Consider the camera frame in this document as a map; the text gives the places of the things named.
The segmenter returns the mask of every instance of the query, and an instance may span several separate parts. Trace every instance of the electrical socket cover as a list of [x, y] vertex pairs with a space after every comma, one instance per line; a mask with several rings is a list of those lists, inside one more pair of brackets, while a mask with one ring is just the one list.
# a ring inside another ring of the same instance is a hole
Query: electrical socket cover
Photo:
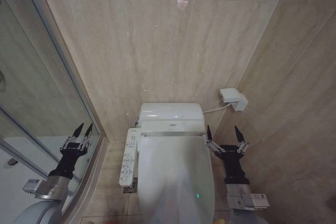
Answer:
[[234, 88], [220, 89], [219, 93], [221, 94], [220, 96], [222, 97], [224, 103], [239, 102], [243, 100], [239, 91]]
[[240, 97], [241, 101], [232, 104], [232, 107], [234, 108], [235, 111], [243, 111], [248, 103], [246, 97], [242, 93], [240, 93]]

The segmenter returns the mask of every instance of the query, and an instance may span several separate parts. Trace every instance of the white power cord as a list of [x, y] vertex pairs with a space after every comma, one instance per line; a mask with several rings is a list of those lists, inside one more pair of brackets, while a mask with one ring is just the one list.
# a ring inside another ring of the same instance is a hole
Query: white power cord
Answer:
[[233, 104], [233, 102], [230, 102], [228, 105], [225, 105], [224, 107], [216, 108], [216, 109], [213, 109], [213, 110], [203, 111], [203, 114], [204, 114], [204, 113], [213, 112], [213, 111], [216, 111], [216, 110], [221, 110], [221, 109], [227, 108], [227, 107], [229, 107], [229, 106], [232, 105], [232, 104]]

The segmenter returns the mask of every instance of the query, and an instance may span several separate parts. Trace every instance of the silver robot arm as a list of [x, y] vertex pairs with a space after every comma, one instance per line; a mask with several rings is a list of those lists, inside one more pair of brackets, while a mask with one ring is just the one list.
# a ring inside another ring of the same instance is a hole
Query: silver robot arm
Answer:
[[88, 152], [90, 137], [92, 134], [92, 124], [87, 129], [81, 143], [76, 143], [83, 124], [81, 124], [68, 137], [60, 148], [63, 157], [52, 170], [46, 181], [40, 179], [29, 179], [22, 188], [23, 191], [34, 194], [37, 199], [44, 199], [27, 207], [14, 221], [14, 224], [60, 224], [62, 217], [62, 207], [68, 196], [68, 185], [73, 177], [75, 164], [80, 156]]
[[248, 143], [236, 126], [235, 131], [238, 145], [218, 145], [212, 141], [208, 126], [206, 143], [215, 156], [224, 163], [226, 198], [230, 208], [229, 224], [267, 224], [262, 217], [254, 213], [254, 210], [268, 208], [269, 202], [265, 194], [251, 193], [249, 180], [245, 177], [239, 161], [244, 157]]

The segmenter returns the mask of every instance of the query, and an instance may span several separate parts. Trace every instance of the toilet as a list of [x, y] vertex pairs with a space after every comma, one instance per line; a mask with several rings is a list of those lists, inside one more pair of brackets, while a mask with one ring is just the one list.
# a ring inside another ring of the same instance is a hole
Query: toilet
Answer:
[[212, 223], [214, 179], [200, 105], [144, 103], [137, 128], [144, 223]]

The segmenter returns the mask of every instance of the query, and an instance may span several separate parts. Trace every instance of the bathroom wall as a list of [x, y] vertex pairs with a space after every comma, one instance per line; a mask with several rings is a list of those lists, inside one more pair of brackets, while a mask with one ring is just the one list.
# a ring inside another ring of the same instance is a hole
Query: bathroom wall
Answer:
[[[221, 106], [278, 0], [47, 0], [110, 141], [143, 102]], [[213, 131], [224, 111], [206, 115]]]
[[242, 160], [269, 223], [336, 220], [336, 0], [280, 0], [215, 140], [251, 143]]

